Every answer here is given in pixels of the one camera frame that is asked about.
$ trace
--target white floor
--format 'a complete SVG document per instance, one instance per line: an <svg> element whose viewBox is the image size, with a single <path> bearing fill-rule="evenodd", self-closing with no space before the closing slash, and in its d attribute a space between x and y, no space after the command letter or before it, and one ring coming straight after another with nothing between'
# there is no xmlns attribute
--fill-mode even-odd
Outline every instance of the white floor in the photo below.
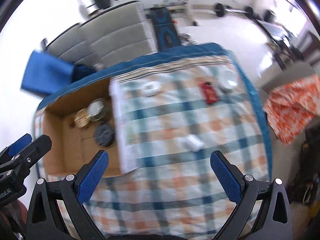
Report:
<svg viewBox="0 0 320 240"><path fill-rule="evenodd" d="M50 42L82 20L74 0L64 0L51 7L55 10L50 11L45 0L24 0L0 34L0 149L31 133L32 118L41 99L20 90L30 53L39 48L44 37ZM270 78L277 73L277 68L269 69L272 62L267 38L253 22L232 15L216 18L209 12L195 16L199 21L197 27L188 26L187 20L177 17L180 33L192 34L192 39L199 43L215 42L232 50L254 84L261 82L264 73ZM33 169L25 180L28 191L20 198L27 207L36 179Z"/></svg>

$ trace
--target white eraser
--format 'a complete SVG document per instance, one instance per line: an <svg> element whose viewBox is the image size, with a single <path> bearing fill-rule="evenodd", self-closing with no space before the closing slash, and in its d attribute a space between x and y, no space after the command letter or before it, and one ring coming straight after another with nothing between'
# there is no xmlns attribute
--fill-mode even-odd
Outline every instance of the white eraser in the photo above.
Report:
<svg viewBox="0 0 320 240"><path fill-rule="evenodd" d="M145 84L142 88L143 93L146 97L154 96L161 90L159 81L151 81Z"/></svg>
<svg viewBox="0 0 320 240"><path fill-rule="evenodd" d="M194 134L189 134L186 137L186 145L187 145L188 149L193 151L193 152L198 152L198 151L200 151L201 149L204 148L204 142L201 141Z"/></svg>

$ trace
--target silver screw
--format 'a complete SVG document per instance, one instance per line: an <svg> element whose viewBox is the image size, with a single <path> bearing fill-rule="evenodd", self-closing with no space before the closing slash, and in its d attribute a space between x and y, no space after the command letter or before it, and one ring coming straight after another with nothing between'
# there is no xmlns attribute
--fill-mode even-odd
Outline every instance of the silver screw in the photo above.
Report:
<svg viewBox="0 0 320 240"><path fill-rule="evenodd" d="M68 176L66 176L67 181L72 181L74 178L75 176L73 174L69 174Z"/></svg>
<svg viewBox="0 0 320 240"><path fill-rule="evenodd" d="M281 185L282 184L282 180L281 179L276 179L276 184Z"/></svg>
<svg viewBox="0 0 320 240"><path fill-rule="evenodd" d="M244 178L247 180L247 181L253 181L253 177L251 175L245 175Z"/></svg>
<svg viewBox="0 0 320 240"><path fill-rule="evenodd" d="M42 183L44 183L44 179L41 178L37 180L37 184L41 185Z"/></svg>

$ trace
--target white small object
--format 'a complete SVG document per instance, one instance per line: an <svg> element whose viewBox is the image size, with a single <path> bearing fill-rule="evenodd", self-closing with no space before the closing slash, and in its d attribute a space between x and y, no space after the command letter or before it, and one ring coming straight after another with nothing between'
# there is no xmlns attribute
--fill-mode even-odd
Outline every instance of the white small object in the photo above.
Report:
<svg viewBox="0 0 320 240"><path fill-rule="evenodd" d="M142 88L143 93L146 97L154 96L159 93L161 85L159 81L151 81L145 84Z"/></svg>
<svg viewBox="0 0 320 240"><path fill-rule="evenodd" d="M198 152L198 151L200 151L201 149L204 148L204 142L201 141L194 134L189 134L186 137L186 145L187 145L188 149L193 151L193 152Z"/></svg>
<svg viewBox="0 0 320 240"><path fill-rule="evenodd" d="M224 92L229 92L238 86L238 75L230 69L222 68L218 78L219 87Z"/></svg>

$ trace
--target cardboard box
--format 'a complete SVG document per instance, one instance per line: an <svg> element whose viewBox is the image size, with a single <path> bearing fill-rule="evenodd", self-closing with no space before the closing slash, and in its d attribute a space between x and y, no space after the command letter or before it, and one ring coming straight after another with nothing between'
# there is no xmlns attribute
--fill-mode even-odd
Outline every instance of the cardboard box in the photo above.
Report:
<svg viewBox="0 0 320 240"><path fill-rule="evenodd" d="M129 172L136 167L126 166L126 156L121 156L117 143L119 135L115 129L112 113L112 101L109 95L110 79L105 78L91 85L85 86L72 93L58 98L49 104L44 111L42 122L43 134L52 141L51 150L44 156L44 169L48 175L66 176L76 174L87 164L99 150L105 150L109 155L109 165L103 177L114 177ZM74 124L76 113L97 98L105 98L110 108L108 123L115 129L116 138L111 146L99 146L94 138L95 131L102 122L90 122L84 128L77 128Z"/></svg>

